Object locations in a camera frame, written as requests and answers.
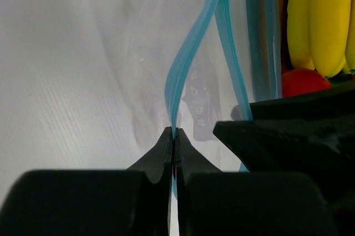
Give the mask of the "bright red apple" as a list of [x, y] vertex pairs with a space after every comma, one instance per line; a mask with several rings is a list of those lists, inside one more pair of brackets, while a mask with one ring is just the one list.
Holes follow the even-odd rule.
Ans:
[[332, 87], [329, 80], [310, 69], [297, 68], [282, 75], [282, 96], [284, 98], [318, 92]]

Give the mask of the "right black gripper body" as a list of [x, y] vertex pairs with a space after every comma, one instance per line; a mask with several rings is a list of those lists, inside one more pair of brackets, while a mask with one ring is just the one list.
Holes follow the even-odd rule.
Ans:
[[250, 172], [300, 172], [320, 188], [341, 235], [354, 234], [354, 81], [251, 104], [253, 120], [214, 135]]

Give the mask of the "clear zip top bag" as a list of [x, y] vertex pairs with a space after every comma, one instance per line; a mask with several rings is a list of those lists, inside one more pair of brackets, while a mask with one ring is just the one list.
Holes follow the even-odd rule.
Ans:
[[95, 0], [122, 98], [119, 165], [142, 157], [167, 126], [227, 172], [245, 165], [212, 133], [245, 119], [253, 95], [246, 0]]

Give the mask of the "blue plastic fruit basket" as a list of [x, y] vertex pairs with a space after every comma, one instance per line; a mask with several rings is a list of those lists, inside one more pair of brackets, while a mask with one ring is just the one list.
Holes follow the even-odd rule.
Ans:
[[246, 0], [251, 77], [255, 101], [282, 97], [278, 0]]

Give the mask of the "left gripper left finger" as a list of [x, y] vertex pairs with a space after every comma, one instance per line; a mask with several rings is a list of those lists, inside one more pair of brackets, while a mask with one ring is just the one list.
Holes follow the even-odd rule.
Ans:
[[142, 174], [135, 207], [135, 234], [169, 235], [173, 174], [172, 128], [166, 127], [157, 143], [128, 171]]

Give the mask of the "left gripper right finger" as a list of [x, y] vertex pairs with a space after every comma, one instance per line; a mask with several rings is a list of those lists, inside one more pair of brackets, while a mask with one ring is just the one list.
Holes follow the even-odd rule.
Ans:
[[177, 198], [179, 234], [187, 235], [187, 218], [191, 205], [187, 184], [193, 175], [220, 173], [190, 142], [183, 129], [176, 130], [174, 140], [174, 177]]

